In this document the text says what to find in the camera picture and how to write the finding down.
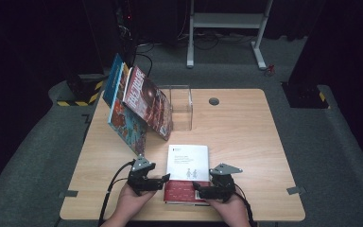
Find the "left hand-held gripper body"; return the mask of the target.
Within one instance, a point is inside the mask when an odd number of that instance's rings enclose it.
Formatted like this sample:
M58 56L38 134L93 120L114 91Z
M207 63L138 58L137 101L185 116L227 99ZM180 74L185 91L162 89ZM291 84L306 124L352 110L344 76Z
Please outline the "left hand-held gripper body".
M147 176L148 172L153 170L155 167L156 164L151 163L143 155L139 155L133 161L127 184L138 196L141 196L143 192L146 192L146 186L149 183L155 183L153 179L150 179Z

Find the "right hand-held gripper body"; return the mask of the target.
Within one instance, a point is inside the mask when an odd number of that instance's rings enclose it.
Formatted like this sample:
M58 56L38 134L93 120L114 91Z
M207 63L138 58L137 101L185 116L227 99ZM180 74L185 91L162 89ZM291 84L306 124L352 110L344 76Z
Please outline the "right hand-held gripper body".
M210 169L212 177L212 200L228 201L235 192L235 185L232 175L234 173L242 173L243 170L239 167L230 166L220 163Z

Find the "white red hardcover book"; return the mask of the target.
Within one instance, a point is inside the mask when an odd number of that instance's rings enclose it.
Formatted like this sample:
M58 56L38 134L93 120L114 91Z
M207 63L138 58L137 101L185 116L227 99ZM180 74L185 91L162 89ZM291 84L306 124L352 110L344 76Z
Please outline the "white red hardcover book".
M206 205L192 182L210 182L209 149L204 145L170 145L164 188L164 202L169 204Z

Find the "light blue green picture book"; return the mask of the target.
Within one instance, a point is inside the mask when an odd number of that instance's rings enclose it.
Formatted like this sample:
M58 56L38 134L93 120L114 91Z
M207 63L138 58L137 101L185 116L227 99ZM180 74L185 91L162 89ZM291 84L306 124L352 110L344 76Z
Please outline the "light blue green picture book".
M123 63L114 80L114 96L108 124L136 155L143 155L147 138L147 124L123 102L129 74L128 66Z

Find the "clear acrylic book holder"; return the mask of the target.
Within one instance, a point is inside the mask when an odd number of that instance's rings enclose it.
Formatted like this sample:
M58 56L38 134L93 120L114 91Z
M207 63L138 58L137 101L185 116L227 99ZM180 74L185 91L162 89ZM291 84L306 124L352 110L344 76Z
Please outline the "clear acrylic book holder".
M173 131L191 131L193 125L193 100L189 85L162 85L172 112Z

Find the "purple magazine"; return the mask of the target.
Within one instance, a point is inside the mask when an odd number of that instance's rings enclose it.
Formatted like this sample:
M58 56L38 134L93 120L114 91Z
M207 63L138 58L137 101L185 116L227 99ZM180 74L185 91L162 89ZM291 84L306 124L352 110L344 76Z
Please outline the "purple magazine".
M171 103L164 92L137 65L130 69L123 102L164 140L170 138Z

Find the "dark blue picture book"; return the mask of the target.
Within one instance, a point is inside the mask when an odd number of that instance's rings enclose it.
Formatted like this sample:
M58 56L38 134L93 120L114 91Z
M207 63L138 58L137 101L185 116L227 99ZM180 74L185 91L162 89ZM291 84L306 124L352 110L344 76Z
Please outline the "dark blue picture book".
M121 56L119 54L116 54L113 59L110 74L106 81L106 86L105 86L105 90L103 93L103 100L109 107L112 106L112 100L113 100L114 95L116 94L117 81L121 74L123 64L124 64L124 62L123 62Z

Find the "person's left hand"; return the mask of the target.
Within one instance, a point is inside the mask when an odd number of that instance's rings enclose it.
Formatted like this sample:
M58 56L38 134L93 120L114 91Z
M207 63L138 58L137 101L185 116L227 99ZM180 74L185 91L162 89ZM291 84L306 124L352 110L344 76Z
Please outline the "person's left hand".
M126 183L120 191L113 216L118 221L128 222L140 212L155 194L156 191L147 191L142 195L137 195Z

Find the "person's right hand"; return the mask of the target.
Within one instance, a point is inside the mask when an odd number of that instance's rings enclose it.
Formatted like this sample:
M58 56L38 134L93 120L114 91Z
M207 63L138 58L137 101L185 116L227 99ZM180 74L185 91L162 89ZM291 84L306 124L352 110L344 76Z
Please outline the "person's right hand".
M245 203L239 192L235 192L226 202L217 200L206 200L206 202L219 213L225 223L235 218L249 221Z

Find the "grey tape piece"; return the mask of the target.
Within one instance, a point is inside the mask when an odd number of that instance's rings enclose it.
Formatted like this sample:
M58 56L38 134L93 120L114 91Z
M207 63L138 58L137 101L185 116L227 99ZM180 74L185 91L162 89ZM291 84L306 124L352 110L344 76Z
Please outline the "grey tape piece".
M75 198L78 196L78 191L77 190L66 190L66 191L62 191L59 193L59 198L60 199L64 199L66 197L72 197Z
M301 195L306 192L306 189L303 186L294 186L294 187L289 187L286 191L289 195L294 195L294 194Z

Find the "black yellow striped base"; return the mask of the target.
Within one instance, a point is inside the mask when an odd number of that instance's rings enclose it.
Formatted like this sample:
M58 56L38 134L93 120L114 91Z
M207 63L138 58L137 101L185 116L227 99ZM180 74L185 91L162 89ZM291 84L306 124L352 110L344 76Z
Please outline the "black yellow striped base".
M328 109L324 93L317 87L305 87L288 82L282 83L285 97L291 108Z
M82 79L80 76L73 76L65 81L56 102L62 107L93 105L102 85L102 79Z

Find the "dark equipment rack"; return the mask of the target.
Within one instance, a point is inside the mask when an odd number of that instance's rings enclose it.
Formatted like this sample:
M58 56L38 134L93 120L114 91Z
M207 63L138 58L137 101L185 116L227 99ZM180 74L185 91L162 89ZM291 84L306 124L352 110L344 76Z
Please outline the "dark equipment rack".
M116 54L131 65L136 47L136 35L131 20L125 16L130 10L127 0L82 0L93 33L101 66L109 69Z

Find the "white metal stand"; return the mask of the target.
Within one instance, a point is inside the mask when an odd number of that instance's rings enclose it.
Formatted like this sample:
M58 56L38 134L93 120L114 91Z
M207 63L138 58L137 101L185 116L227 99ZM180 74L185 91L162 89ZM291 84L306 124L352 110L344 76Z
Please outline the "white metal stand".
M251 42L252 52L260 70L266 70L265 63L260 50L268 17L273 4L273 0L267 0L263 13L207 13L195 12L195 0L190 0L189 12L189 33L186 55L186 67L194 67L194 29L195 28L241 28L256 29L256 40Z

